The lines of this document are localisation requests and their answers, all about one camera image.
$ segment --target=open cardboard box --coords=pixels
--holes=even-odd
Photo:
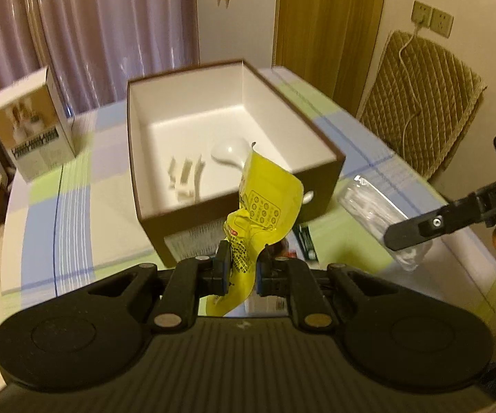
[[[127,123],[137,217],[168,266],[212,254],[224,238],[223,221],[239,207],[241,172],[212,160],[217,141],[242,136],[296,175],[313,195],[300,222],[325,211],[344,163],[343,153],[242,60],[130,81]],[[170,161],[200,155],[199,199],[185,204],[170,189]]]

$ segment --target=electrical socket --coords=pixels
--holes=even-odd
[[[430,29],[443,37],[449,38],[451,29],[453,28],[453,17],[447,12],[440,11],[434,8],[432,11],[432,18],[430,20]]]
[[[414,1],[413,13],[411,14],[411,20],[414,23],[421,23],[422,26],[430,26],[430,20],[432,18],[432,7],[424,4],[420,1]]]

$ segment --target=label on box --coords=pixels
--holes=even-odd
[[[60,124],[10,149],[17,168],[28,181],[74,158]]]
[[[194,256],[212,256],[225,239],[224,223],[225,218],[180,231],[164,237],[164,243],[177,262]]]

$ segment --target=metal screw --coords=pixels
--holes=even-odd
[[[155,317],[154,324],[161,328],[174,328],[181,324],[181,317],[176,314],[160,314]]]
[[[327,314],[309,314],[304,318],[304,321],[312,328],[326,328],[332,324],[332,318]]]

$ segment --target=table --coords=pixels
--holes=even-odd
[[[442,198],[355,118],[285,68],[264,75],[345,153],[338,188],[362,174],[407,216]],[[162,263],[137,222],[127,148],[126,104],[79,115],[77,158],[26,184],[15,179],[3,241],[5,316],[140,262]],[[345,262],[471,310],[496,306],[496,261],[470,229],[434,241],[407,273],[343,209],[310,223],[322,265]]]

